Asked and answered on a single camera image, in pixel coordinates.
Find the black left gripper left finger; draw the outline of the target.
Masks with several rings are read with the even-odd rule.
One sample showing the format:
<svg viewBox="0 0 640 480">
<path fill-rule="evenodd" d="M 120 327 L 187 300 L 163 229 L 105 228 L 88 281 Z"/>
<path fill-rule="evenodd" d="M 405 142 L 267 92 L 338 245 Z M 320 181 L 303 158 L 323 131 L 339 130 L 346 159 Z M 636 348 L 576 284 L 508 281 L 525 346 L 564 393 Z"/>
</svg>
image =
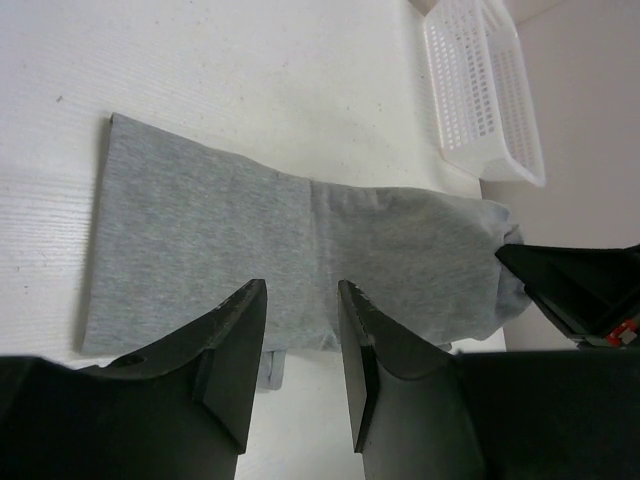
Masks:
<svg viewBox="0 0 640 480">
<path fill-rule="evenodd" d="M 109 365 L 1 361 L 5 479 L 231 479 L 246 451 L 266 325 L 252 280 Z"/>
</svg>

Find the grey tank top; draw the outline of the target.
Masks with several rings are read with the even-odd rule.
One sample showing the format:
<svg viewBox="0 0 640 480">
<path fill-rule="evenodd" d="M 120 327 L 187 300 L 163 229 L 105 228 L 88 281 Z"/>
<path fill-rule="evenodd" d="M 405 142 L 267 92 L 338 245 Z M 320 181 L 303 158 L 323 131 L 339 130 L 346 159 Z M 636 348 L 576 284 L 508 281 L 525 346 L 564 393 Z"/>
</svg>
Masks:
<svg viewBox="0 0 640 480">
<path fill-rule="evenodd" d="M 438 347 L 483 340 L 530 303 L 497 259 L 522 240 L 495 202 L 289 175 L 121 114 L 111 118 L 81 350 L 115 356 L 268 290 L 258 384 L 290 350 L 340 347 L 337 286 Z"/>
</svg>

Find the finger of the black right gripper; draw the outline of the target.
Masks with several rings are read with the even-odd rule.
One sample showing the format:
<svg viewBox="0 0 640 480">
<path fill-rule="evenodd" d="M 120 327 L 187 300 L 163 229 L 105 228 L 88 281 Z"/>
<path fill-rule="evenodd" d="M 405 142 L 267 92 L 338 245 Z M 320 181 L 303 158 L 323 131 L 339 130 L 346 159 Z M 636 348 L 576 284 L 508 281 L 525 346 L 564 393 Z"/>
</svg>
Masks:
<svg viewBox="0 0 640 480">
<path fill-rule="evenodd" d="M 639 247 L 504 245 L 496 257 L 577 345 L 639 343 Z"/>
</svg>

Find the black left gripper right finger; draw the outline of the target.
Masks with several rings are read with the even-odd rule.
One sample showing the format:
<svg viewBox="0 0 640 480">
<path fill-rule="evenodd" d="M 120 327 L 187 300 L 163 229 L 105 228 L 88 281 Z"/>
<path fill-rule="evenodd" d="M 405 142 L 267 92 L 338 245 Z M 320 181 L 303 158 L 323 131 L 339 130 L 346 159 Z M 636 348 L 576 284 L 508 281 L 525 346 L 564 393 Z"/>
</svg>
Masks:
<svg viewBox="0 0 640 480">
<path fill-rule="evenodd" d="M 338 286 L 353 446 L 369 479 L 635 479 L 637 350 L 449 354 Z"/>
</svg>

